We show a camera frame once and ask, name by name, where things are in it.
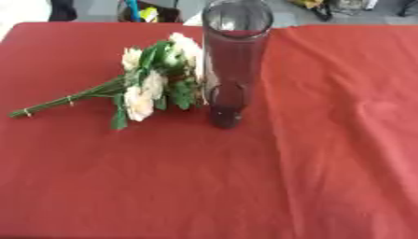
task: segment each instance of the green stem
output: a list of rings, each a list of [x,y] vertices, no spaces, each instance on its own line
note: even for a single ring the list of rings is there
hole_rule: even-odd
[[[16,118],[19,116],[31,116],[31,114],[35,112],[51,108],[57,105],[71,105],[73,102],[82,99],[87,99],[91,97],[112,97],[113,94],[124,91],[124,83],[124,77],[119,76],[110,81],[107,81],[106,83],[103,83],[102,85],[93,87],[85,91],[81,91],[76,94],[68,95],[53,101],[46,102],[41,105],[34,105],[24,109],[13,111],[9,114],[9,116],[11,118]]]

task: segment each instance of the tall cylindrical vase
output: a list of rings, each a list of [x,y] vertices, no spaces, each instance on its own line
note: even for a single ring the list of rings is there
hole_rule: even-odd
[[[262,0],[215,0],[204,9],[202,21],[211,121],[232,128],[260,77],[272,11]]]

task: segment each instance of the cream flower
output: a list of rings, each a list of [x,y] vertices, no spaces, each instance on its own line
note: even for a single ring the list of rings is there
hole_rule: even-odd
[[[168,79],[160,75],[158,72],[151,70],[148,77],[144,79],[142,83],[142,93],[149,94],[153,100],[158,100],[162,96],[164,86],[167,84]]]
[[[147,94],[142,94],[138,86],[128,88],[124,96],[129,119],[142,121],[154,112],[152,98]]]
[[[124,95],[129,119],[142,121],[154,112],[154,100],[161,98],[167,78],[154,70],[142,83],[142,87],[131,86]]]
[[[125,49],[122,57],[122,65],[125,71],[132,71],[138,67],[141,54],[142,51],[140,49]]]
[[[201,47],[193,39],[179,33],[170,35],[170,40],[174,42],[174,51],[183,52],[188,64],[194,67],[197,81],[201,82],[203,79],[203,51]]]

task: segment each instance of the flower bouquet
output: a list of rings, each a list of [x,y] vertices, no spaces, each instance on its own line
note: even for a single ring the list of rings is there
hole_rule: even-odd
[[[113,98],[116,113],[112,128],[121,130],[128,119],[142,121],[154,108],[165,110],[169,102],[181,109],[205,104],[202,93],[202,49],[179,33],[144,50],[125,49],[124,74],[102,85],[63,98],[10,113],[11,118],[31,117],[35,112],[56,105],[74,105],[91,97]]]

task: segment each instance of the table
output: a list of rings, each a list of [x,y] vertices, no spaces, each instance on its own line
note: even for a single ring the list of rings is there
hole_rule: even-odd
[[[178,24],[25,23],[0,45],[0,114],[121,71]],[[413,26],[272,31],[236,129],[204,109],[113,132],[111,102],[0,118],[0,236],[417,238]]]

